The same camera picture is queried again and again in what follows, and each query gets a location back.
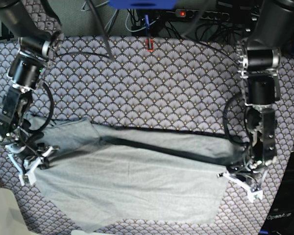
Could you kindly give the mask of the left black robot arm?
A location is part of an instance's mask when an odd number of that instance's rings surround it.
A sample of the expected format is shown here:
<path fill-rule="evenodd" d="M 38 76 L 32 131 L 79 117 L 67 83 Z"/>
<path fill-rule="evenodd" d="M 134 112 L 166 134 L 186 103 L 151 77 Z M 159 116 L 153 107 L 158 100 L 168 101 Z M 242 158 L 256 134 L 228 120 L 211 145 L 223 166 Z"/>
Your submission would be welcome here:
<path fill-rule="evenodd" d="M 248 200 L 263 198 L 262 183 L 277 159 L 274 105 L 281 98 L 278 67 L 281 47 L 294 30 L 294 0 L 265 0 L 253 32 L 237 42 L 241 90 L 228 100 L 222 121 L 228 140 L 242 149 L 239 160 L 228 165 L 222 177 L 238 184 Z M 234 101 L 244 102 L 247 142 L 230 135 L 228 111 Z"/>

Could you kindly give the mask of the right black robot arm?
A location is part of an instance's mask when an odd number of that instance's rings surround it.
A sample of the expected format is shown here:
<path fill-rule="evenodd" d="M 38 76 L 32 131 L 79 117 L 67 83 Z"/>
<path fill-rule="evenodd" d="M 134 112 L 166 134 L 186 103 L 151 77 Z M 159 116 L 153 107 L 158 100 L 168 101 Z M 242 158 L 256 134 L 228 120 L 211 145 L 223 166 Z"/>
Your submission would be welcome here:
<path fill-rule="evenodd" d="M 53 115 L 54 100 L 40 76 L 49 67 L 60 32 L 50 34 L 37 28 L 19 0 L 0 0 L 0 20 L 19 42 L 17 56 L 7 72 L 12 84 L 3 98 L 0 111 L 0 146 L 8 151 L 8 158 L 19 172 L 21 185 L 33 185 L 36 182 L 35 169 L 48 169 L 48 157 L 59 149 L 37 143 L 37 140 L 44 136 L 43 130 Z M 31 129 L 25 115 L 33 102 L 32 94 L 39 85 L 47 92 L 49 115 L 41 127 Z"/>

